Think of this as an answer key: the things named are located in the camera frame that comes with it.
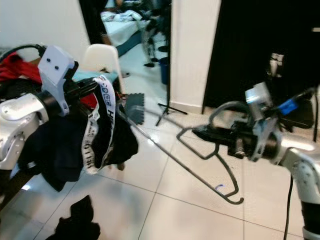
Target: blue component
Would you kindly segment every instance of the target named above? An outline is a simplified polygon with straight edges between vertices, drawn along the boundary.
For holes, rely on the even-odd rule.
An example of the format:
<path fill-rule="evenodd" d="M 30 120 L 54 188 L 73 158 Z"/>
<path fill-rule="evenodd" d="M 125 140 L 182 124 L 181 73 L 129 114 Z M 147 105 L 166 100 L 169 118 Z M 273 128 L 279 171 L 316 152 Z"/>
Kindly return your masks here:
<path fill-rule="evenodd" d="M 290 98 L 289 100 L 282 103 L 278 108 L 283 115 L 288 115 L 293 110 L 296 110 L 298 108 L 298 105 L 292 98 Z"/>

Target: tripod stand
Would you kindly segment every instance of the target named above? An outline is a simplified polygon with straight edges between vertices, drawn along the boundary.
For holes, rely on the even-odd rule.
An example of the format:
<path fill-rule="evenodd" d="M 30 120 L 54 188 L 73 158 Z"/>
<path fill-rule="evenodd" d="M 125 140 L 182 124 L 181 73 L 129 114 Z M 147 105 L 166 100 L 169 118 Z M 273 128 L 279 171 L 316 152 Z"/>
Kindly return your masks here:
<path fill-rule="evenodd" d="M 161 117 L 159 117 L 159 120 L 156 122 L 156 126 L 158 126 L 161 122 L 161 119 L 164 117 L 164 115 L 168 115 L 169 114 L 169 109 L 177 111 L 179 113 L 185 114 L 187 115 L 188 113 L 186 113 L 185 111 L 181 111 L 179 109 L 176 109 L 174 107 L 170 106 L 170 86 L 171 86 L 171 76 L 170 76 L 170 72 L 171 72 L 171 2 L 168 6 L 168 31 L 167 31 L 167 48 L 168 48 L 168 71 L 167 71 L 167 85 L 166 85 L 166 105 L 158 103 L 158 105 L 160 107 L 165 107 Z"/>

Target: white plastic chair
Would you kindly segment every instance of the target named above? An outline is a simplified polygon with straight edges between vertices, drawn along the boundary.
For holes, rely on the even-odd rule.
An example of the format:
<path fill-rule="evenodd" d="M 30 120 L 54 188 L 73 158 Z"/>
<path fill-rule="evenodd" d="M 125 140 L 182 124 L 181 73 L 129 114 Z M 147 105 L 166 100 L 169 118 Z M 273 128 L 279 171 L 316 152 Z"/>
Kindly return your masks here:
<path fill-rule="evenodd" d="M 114 46 L 92 44 L 86 49 L 80 68 L 87 71 L 98 72 L 102 69 L 106 69 L 109 73 L 116 72 L 119 77 L 121 93 L 125 93 L 118 50 Z"/>

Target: black cable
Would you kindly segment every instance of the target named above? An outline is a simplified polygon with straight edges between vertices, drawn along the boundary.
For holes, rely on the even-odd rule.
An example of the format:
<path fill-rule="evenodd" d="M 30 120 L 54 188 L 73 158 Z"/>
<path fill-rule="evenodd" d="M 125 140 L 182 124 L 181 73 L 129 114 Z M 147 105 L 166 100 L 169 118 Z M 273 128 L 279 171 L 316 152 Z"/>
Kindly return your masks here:
<path fill-rule="evenodd" d="M 314 121 L 314 129 L 313 129 L 313 141 L 316 143 L 317 136 L 318 136 L 318 121 L 319 121 L 318 86 L 314 90 L 314 97 L 315 97 L 315 121 Z M 291 201 L 291 193 L 292 193 L 293 185 L 294 185 L 294 179 L 291 175 L 288 199 L 286 204 L 286 221 L 285 221 L 283 240 L 287 240 L 287 235 L 288 235 L 289 218 L 290 218 L 290 201 Z"/>
<path fill-rule="evenodd" d="M 18 50 L 21 50 L 21 49 L 37 49 L 38 52 L 39 52 L 39 55 L 40 57 L 43 56 L 46 48 L 44 46 L 41 46 L 39 44 L 25 44 L 25 45 L 20 45 L 20 46 L 17 46 L 17 47 L 14 47 L 6 52 L 4 52 L 3 54 L 1 54 L 0 56 L 0 63 L 5 60 L 5 58 L 7 58 L 10 54 L 13 54 L 14 52 L 18 51 Z"/>
<path fill-rule="evenodd" d="M 290 218 L 290 201 L 291 201 L 291 193 L 292 193 L 293 186 L 294 186 L 294 179 L 291 175 L 290 176 L 290 187 L 289 187 L 289 192 L 288 192 L 288 200 L 286 203 L 286 220 L 285 220 L 285 229 L 284 229 L 283 240 L 287 240 L 287 235 L 288 235 L 289 218 Z"/>
<path fill-rule="evenodd" d="M 318 88 L 315 88 L 314 91 L 315 96 L 315 121 L 314 121 L 314 130 L 313 130 L 313 141 L 317 142 L 318 136 L 318 118 L 319 118 L 319 102 L 318 102 Z"/>

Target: red clothing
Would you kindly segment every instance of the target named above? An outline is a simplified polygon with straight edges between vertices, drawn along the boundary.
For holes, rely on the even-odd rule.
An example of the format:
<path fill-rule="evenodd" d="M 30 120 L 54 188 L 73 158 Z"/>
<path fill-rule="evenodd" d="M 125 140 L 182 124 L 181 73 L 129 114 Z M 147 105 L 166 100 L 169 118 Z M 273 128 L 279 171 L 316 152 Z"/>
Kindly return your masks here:
<path fill-rule="evenodd" d="M 35 83 L 42 84 L 38 67 L 32 63 L 25 62 L 14 52 L 6 57 L 0 65 L 0 82 L 18 79 L 21 75 Z M 93 93 L 83 97 L 81 102 L 91 108 L 97 105 L 96 97 Z"/>

